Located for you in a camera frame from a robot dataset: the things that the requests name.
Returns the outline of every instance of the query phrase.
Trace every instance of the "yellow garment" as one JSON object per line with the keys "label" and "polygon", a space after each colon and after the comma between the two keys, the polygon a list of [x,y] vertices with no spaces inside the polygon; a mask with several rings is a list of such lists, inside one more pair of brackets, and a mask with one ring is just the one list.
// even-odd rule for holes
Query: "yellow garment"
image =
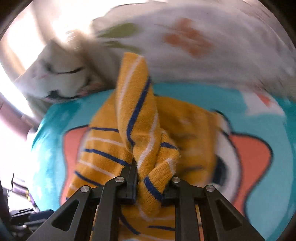
{"label": "yellow garment", "polygon": [[[204,186],[215,168],[218,115],[154,96],[145,59],[126,53],[116,91],[96,113],[71,187],[96,187],[137,162],[137,204],[122,206],[120,239],[174,240],[174,207],[161,207],[173,175]],[[75,190],[70,189],[68,197]]]}

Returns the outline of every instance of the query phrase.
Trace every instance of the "orange flower print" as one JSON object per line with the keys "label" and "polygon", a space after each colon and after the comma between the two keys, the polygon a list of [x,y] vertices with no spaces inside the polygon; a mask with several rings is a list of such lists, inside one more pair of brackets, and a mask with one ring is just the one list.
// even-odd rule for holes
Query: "orange flower print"
{"label": "orange flower print", "polygon": [[188,18],[178,20],[175,26],[171,28],[174,33],[164,35],[164,42],[180,47],[193,57],[197,57],[209,53],[213,45],[205,39],[200,31],[190,27],[192,22]]}

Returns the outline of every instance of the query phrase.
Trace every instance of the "black device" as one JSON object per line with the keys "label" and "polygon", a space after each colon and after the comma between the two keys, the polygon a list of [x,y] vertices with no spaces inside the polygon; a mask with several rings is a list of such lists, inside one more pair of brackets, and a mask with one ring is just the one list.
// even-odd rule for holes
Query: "black device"
{"label": "black device", "polygon": [[[117,241],[120,205],[135,204],[136,186],[137,167],[133,161],[119,177],[102,187],[81,187],[28,241],[89,241],[91,231],[92,241]],[[173,177],[163,193],[162,205],[176,207],[176,241],[200,240],[196,204],[205,241],[264,241],[214,186],[200,188]]]}

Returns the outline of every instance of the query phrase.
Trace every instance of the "yellow striped cloth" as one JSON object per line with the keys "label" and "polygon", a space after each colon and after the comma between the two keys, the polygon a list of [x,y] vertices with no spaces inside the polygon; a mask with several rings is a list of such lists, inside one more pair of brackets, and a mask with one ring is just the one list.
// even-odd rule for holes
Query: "yellow striped cloth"
{"label": "yellow striped cloth", "polygon": [[120,239],[174,240],[174,207],[161,207],[173,175],[204,186],[216,165],[219,117],[168,97],[154,96],[145,59],[126,53],[117,88],[93,117],[68,197],[79,187],[104,185],[134,158],[135,206],[122,206]]}

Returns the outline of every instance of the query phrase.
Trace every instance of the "leaf print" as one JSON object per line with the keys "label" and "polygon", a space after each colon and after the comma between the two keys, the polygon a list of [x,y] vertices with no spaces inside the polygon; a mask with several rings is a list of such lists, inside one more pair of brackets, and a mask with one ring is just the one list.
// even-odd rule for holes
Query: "leaf print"
{"label": "leaf print", "polygon": [[104,34],[100,35],[99,38],[125,38],[135,35],[139,31],[140,29],[136,24],[124,23],[109,28]]}
{"label": "leaf print", "polygon": [[120,49],[129,50],[129,51],[131,51],[133,53],[137,53],[137,54],[141,53],[141,50],[138,47],[131,46],[131,45],[123,45],[118,41],[108,41],[108,42],[105,42],[105,45],[106,45],[106,47],[109,47],[109,48],[120,48]]}

